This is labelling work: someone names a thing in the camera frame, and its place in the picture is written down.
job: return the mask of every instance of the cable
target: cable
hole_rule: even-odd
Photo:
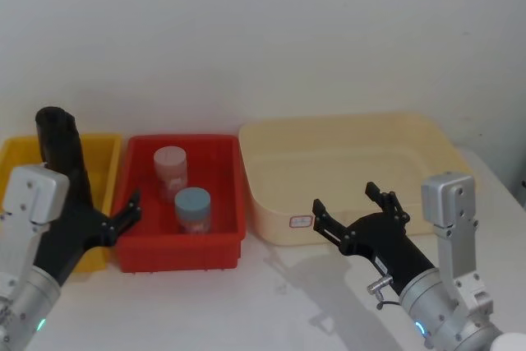
[[[381,310],[382,308],[384,308],[384,306],[385,306],[386,304],[390,304],[391,306],[400,306],[400,303],[398,303],[398,302],[391,302],[391,301],[388,300],[388,301],[386,301],[386,302],[380,302],[380,303],[378,303],[378,304],[376,305],[376,309]]]

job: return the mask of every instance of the white wall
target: white wall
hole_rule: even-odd
[[[413,109],[512,186],[526,0],[0,0],[0,138],[45,104],[83,131],[233,131]]]

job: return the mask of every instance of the silver bracket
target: silver bracket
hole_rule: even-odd
[[[375,281],[374,283],[368,285],[367,286],[367,292],[370,295],[375,295],[376,296],[376,300],[378,300],[378,302],[382,303],[384,301],[384,295],[381,292],[381,290],[383,288],[391,285],[392,282],[393,282],[393,277],[390,276],[390,275],[386,275],[386,276],[382,277],[381,279]]]
[[[62,213],[68,178],[40,166],[14,168],[0,214],[0,307],[25,284],[49,222]]]
[[[493,313],[493,300],[477,272],[475,181],[461,173],[428,178],[422,185],[424,218],[438,236],[441,280],[461,316]]]

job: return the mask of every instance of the pink jar lid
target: pink jar lid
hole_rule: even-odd
[[[164,181],[181,177],[187,171],[187,153],[181,147],[167,146],[154,154],[155,172]]]

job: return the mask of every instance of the beige plastic bin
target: beige plastic bin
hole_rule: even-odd
[[[349,225],[379,211],[365,196],[375,182],[411,215],[408,234],[430,233],[420,185],[437,173],[471,173],[438,127],[414,113],[277,119],[239,132],[256,231],[279,245],[325,239],[312,230],[312,201]]]

